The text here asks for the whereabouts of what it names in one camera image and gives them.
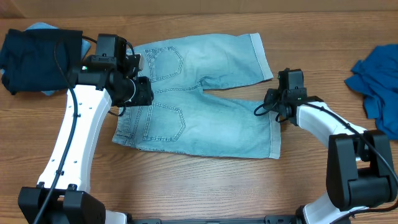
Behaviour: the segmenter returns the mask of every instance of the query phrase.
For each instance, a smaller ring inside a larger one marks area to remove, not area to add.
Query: white arm segment
[[[77,85],[74,88],[78,114],[75,134],[73,135],[63,175],[60,176],[56,189],[67,189],[69,184],[76,184],[77,190],[90,192],[90,170],[94,151],[106,113],[111,108],[112,100],[109,93],[95,90],[95,86]],[[68,141],[73,120],[73,99],[68,91],[67,109],[63,118],[61,130],[55,143],[54,151],[39,182],[44,182],[45,188],[50,188],[58,169],[63,151]]]
[[[332,110],[324,102],[311,102],[310,104],[324,107],[324,109],[332,112]],[[329,136],[333,134],[354,134],[350,130],[346,129],[332,116],[306,105],[297,107],[296,117],[297,124],[302,129],[309,131],[311,134],[317,137],[317,139],[322,142],[326,148],[329,147]],[[346,123],[349,123],[350,126],[359,133],[363,133],[366,130],[362,127],[351,124],[342,117],[340,118]],[[303,212],[307,224],[326,224],[337,220],[343,215],[346,215],[348,212],[360,209],[367,209],[367,207],[355,207],[350,211],[341,212],[332,204],[328,193],[324,193],[318,200],[306,205]]]
[[[324,107],[324,109],[333,112],[324,102],[311,102],[310,104]],[[322,142],[326,148],[329,147],[329,136],[333,134],[354,134],[350,130],[346,129],[334,117],[307,105],[301,105],[297,107],[296,117],[298,126],[309,131],[311,134],[317,137],[317,139]],[[366,130],[362,127],[351,124],[342,117],[340,118],[346,123],[349,123],[351,127],[357,130],[359,133],[363,133]]]

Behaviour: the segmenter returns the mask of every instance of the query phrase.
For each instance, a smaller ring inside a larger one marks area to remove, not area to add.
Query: jeans hem
[[[281,138],[280,138],[280,124],[275,121],[277,116],[276,112],[270,111],[268,114],[269,118],[269,128],[271,133],[271,146],[269,152],[270,159],[279,159],[280,157],[280,145],[281,145]]]
[[[253,45],[254,52],[256,53],[257,61],[259,62],[264,80],[272,79],[274,77],[274,75],[272,74],[271,69],[269,68],[268,61],[266,58],[266,53],[264,51],[264,47],[262,46],[260,34],[258,34],[258,33],[250,34],[250,38],[251,38],[251,43]]]

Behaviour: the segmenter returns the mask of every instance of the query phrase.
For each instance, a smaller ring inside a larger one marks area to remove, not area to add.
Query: black cloth
[[[70,66],[81,60],[83,31],[35,29],[21,32],[9,29],[0,51],[0,68],[5,70],[2,84],[12,94],[18,91],[61,90],[67,87],[55,64],[57,60],[67,74]]]

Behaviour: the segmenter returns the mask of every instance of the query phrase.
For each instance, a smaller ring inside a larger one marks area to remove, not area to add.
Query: light blue fabric
[[[44,22],[36,22],[35,24],[31,25],[28,27],[26,30],[31,30],[31,29],[58,29],[57,27],[51,26],[49,24],[46,24]],[[81,59],[85,57],[87,54],[87,51],[90,49],[91,44],[85,40],[82,40],[81,42]],[[55,93],[56,90],[51,90],[51,91],[43,91],[44,94],[47,96],[52,95]]]
[[[152,106],[127,108],[114,142],[145,151],[279,158],[275,113],[254,116],[261,101],[222,99],[203,91],[273,77],[259,34],[198,35],[134,50],[145,59],[140,75],[150,78],[154,101]]]

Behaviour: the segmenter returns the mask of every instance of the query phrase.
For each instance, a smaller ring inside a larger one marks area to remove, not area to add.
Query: wooden table
[[[317,95],[354,124],[374,129],[363,97],[344,84],[350,69],[377,45],[398,41],[397,12],[223,14],[202,16],[88,17],[0,20],[8,28],[34,22],[64,29],[118,34],[134,45],[187,35],[258,32],[274,75],[301,68],[309,95]],[[226,98],[262,100],[274,79],[228,91]],[[52,153],[65,111],[65,92],[11,96],[0,87],[0,223],[26,223],[17,205],[22,186],[35,186]],[[294,213],[325,189],[327,150],[310,133],[282,125],[282,155],[270,159],[219,159],[140,152],[112,143],[117,118],[102,127],[91,172],[91,193],[110,210],[135,218],[236,218]],[[391,142],[398,164],[398,143]],[[398,212],[358,215],[354,223],[396,223]]]

